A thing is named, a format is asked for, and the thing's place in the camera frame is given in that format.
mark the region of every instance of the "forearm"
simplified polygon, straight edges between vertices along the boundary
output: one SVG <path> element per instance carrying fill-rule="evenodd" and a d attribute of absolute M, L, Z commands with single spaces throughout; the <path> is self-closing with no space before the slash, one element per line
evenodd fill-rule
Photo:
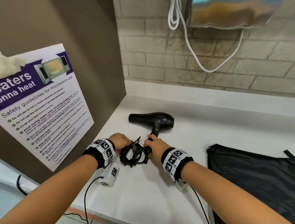
<path fill-rule="evenodd" d="M 56 223 L 97 166 L 94 157 L 82 156 L 28 194 L 0 220 L 0 224 Z"/>
<path fill-rule="evenodd" d="M 251 194 L 196 162 L 184 166 L 181 178 L 226 224 L 290 224 Z"/>

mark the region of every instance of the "white fluffy object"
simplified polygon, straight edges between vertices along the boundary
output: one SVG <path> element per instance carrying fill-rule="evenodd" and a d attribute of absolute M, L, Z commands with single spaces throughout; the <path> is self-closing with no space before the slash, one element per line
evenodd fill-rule
<path fill-rule="evenodd" d="M 0 52 L 0 79 L 6 78 L 20 72 L 21 66 L 25 66 L 26 61 L 17 57 L 6 57 Z"/>

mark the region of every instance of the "brick wall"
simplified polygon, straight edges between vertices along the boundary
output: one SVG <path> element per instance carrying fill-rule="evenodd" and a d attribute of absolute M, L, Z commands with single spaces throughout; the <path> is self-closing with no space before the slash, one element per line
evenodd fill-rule
<path fill-rule="evenodd" d="M 167 24 L 170 0 L 114 0 L 125 79 L 295 96 L 295 0 L 285 0 L 263 28 L 246 30 L 235 57 L 205 73 L 186 46 L 182 24 Z M 235 50 L 241 30 L 188 29 L 203 66 Z"/>

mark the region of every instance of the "black hair dryer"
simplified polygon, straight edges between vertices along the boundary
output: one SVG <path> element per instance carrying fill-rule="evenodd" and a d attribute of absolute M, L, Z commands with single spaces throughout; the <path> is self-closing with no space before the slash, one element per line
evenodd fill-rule
<path fill-rule="evenodd" d="M 174 126 L 174 118 L 167 113 L 156 112 L 156 113 L 145 113 L 145 114 L 130 114 L 128 118 L 130 123 L 141 124 L 144 126 L 152 127 L 152 133 L 158 137 L 160 131 L 168 131 Z M 152 149 L 147 146 L 144 150 L 145 154 L 148 155 L 152 152 Z"/>

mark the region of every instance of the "wristband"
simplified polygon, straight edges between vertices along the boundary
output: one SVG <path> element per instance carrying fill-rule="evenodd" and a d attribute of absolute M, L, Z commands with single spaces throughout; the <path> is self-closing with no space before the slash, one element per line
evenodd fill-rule
<path fill-rule="evenodd" d="M 189 161 L 193 161 L 192 156 L 185 151 L 176 148 L 167 149 L 161 158 L 165 172 L 174 182 L 181 179 L 180 173 Z"/>
<path fill-rule="evenodd" d="M 98 163 L 99 168 L 106 168 L 115 158 L 115 145 L 109 139 L 99 139 L 94 141 L 87 147 L 83 155 L 93 156 Z"/>

